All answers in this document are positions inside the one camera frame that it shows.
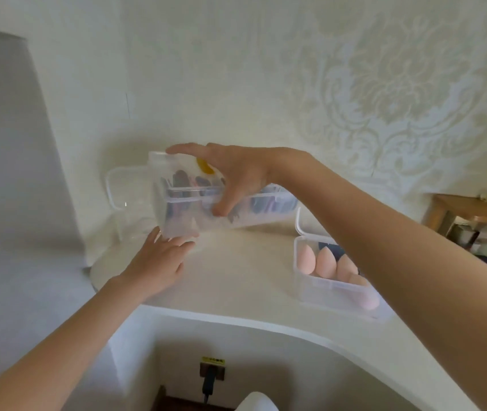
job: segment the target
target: hand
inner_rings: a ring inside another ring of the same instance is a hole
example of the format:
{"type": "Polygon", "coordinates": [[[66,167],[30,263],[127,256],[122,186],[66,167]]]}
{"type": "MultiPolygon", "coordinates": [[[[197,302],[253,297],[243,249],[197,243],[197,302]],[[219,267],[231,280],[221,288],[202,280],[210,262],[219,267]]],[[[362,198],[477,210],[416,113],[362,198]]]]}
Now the hand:
{"type": "Polygon", "coordinates": [[[222,146],[209,143],[176,144],[165,150],[168,154],[189,154],[204,159],[224,176],[226,187],[213,214],[226,216],[232,208],[249,194],[259,192],[270,183],[276,183],[276,164],[287,159],[287,154],[299,152],[291,148],[258,148],[222,146]]]}
{"type": "Polygon", "coordinates": [[[187,237],[163,238],[155,227],[121,277],[142,292],[143,299],[173,285],[183,271],[183,260],[195,246],[187,237]]]}

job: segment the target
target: person's right arm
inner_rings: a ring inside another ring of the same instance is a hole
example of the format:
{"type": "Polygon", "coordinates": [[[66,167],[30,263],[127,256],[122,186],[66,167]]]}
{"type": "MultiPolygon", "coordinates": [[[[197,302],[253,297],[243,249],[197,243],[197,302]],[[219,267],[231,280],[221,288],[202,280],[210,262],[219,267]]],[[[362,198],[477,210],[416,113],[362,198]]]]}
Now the person's right arm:
{"type": "Polygon", "coordinates": [[[463,391],[487,410],[487,264],[290,148],[178,144],[223,173],[215,207],[277,183],[299,199],[463,391]]]}

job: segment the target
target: black plug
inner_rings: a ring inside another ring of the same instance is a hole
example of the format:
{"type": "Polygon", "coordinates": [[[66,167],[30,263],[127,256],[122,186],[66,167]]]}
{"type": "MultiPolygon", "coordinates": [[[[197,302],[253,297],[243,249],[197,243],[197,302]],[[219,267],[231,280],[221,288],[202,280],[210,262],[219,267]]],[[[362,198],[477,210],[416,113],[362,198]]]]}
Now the black plug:
{"type": "Polygon", "coordinates": [[[209,400],[209,395],[213,395],[213,385],[215,384],[215,378],[217,377],[217,373],[219,373],[219,367],[216,365],[209,365],[207,366],[206,376],[203,380],[202,386],[202,394],[203,403],[207,404],[209,400]]]}

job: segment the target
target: forearm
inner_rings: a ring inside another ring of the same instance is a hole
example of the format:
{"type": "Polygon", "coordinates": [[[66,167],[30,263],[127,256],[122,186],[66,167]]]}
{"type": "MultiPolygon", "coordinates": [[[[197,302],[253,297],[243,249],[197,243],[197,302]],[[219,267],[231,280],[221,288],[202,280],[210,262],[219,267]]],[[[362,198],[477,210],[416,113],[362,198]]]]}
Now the forearm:
{"type": "Polygon", "coordinates": [[[0,411],[62,408],[86,368],[141,301],[122,277],[0,376],[0,411]]]}
{"type": "Polygon", "coordinates": [[[487,265],[298,153],[280,160],[276,181],[312,211],[455,380],[486,404],[487,265]]]}

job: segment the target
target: person's left arm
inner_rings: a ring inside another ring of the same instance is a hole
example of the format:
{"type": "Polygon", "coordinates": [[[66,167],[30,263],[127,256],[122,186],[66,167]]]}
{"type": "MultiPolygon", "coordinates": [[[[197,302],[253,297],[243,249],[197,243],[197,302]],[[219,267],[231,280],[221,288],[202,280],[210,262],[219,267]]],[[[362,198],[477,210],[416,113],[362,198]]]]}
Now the person's left arm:
{"type": "Polygon", "coordinates": [[[173,284],[194,242],[155,228],[127,269],[0,375],[0,411],[60,410],[109,338],[139,304],[173,284]]]}

